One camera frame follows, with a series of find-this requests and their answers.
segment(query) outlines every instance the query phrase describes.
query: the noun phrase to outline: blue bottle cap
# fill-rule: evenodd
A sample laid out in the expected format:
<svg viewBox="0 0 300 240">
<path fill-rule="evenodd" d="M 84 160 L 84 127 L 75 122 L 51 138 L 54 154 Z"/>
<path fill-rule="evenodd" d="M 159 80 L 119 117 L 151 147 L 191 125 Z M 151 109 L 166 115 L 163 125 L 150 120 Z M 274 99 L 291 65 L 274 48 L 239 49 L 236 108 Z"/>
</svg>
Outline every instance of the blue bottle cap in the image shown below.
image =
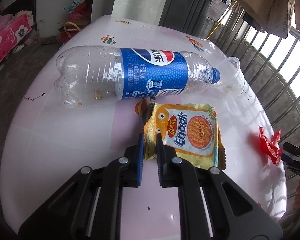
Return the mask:
<svg viewBox="0 0 300 240">
<path fill-rule="evenodd" d="M 212 84 L 218 83 L 220 80 L 220 72 L 216 68 L 212 68 Z"/>
</svg>

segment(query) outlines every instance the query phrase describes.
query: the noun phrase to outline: cartoon face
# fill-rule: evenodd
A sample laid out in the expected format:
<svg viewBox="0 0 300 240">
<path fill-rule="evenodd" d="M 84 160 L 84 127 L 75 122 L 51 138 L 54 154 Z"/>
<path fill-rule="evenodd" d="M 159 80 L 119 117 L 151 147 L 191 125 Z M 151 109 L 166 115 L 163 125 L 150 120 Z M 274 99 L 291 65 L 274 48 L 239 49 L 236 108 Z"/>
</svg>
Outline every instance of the cartoon face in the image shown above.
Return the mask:
<svg viewBox="0 0 300 240">
<path fill-rule="evenodd" d="M 169 112 L 163 106 L 160 106 L 156 112 L 156 117 L 155 117 L 156 127 L 155 127 L 154 136 L 157 136 L 158 133 L 161 133 L 162 140 L 166 137 L 168 121 L 169 121 Z"/>
</svg>

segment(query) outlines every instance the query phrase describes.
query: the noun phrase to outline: empty plastic bottle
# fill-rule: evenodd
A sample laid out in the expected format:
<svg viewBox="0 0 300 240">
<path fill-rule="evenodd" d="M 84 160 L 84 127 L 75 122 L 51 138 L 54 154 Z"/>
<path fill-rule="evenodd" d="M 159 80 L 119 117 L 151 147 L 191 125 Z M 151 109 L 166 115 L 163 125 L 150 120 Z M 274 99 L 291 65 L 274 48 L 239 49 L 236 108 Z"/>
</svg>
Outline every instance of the empty plastic bottle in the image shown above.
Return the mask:
<svg viewBox="0 0 300 240">
<path fill-rule="evenodd" d="M 79 46 L 57 58 L 55 82 L 65 104 L 84 105 L 165 95 L 200 94 L 217 83 L 220 72 L 193 52 Z"/>
</svg>

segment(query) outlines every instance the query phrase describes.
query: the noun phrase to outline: crumpled red plastic wrapper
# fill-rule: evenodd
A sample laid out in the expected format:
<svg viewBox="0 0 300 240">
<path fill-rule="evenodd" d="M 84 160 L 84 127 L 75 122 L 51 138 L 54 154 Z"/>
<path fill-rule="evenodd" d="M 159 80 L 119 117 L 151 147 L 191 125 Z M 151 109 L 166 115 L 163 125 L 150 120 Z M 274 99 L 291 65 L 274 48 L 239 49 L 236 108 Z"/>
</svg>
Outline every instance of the crumpled red plastic wrapper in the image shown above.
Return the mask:
<svg viewBox="0 0 300 240">
<path fill-rule="evenodd" d="M 265 130 L 263 129 L 263 127 L 259 126 L 259 131 L 261 150 L 265 154 L 270 156 L 273 164 L 279 165 L 282 155 L 282 148 L 278 148 L 277 146 L 275 146 L 275 144 L 277 144 L 280 140 L 281 130 L 279 129 L 277 132 L 275 132 L 271 140 L 265 136 Z"/>
</svg>

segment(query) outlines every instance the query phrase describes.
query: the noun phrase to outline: metal screw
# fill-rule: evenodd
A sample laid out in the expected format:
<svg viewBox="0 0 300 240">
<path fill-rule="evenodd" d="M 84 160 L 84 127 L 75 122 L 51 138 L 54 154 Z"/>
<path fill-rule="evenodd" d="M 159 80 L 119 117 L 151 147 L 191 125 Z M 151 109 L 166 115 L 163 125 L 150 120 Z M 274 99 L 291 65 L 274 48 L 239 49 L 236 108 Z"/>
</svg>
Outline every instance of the metal screw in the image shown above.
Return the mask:
<svg viewBox="0 0 300 240">
<path fill-rule="evenodd" d="M 129 159 L 127 157 L 121 157 L 119 159 L 119 163 L 121 163 L 121 164 L 126 164 L 126 163 L 128 163 L 128 161 L 129 161 Z"/>
<path fill-rule="evenodd" d="M 90 167 L 88 167 L 88 166 L 84 166 L 84 167 L 82 167 L 81 170 L 80 170 L 80 172 L 81 172 L 82 174 L 88 174 L 88 173 L 90 173 L 90 171 L 91 171 L 91 169 L 90 169 Z"/>
<path fill-rule="evenodd" d="M 182 163 L 182 159 L 180 157 L 173 157 L 172 162 L 175 164 L 180 164 Z"/>
<path fill-rule="evenodd" d="M 218 167 L 211 167 L 211 168 L 210 168 L 210 172 L 211 172 L 212 174 L 219 174 L 219 173 L 220 173 L 220 170 L 219 170 Z"/>
</svg>

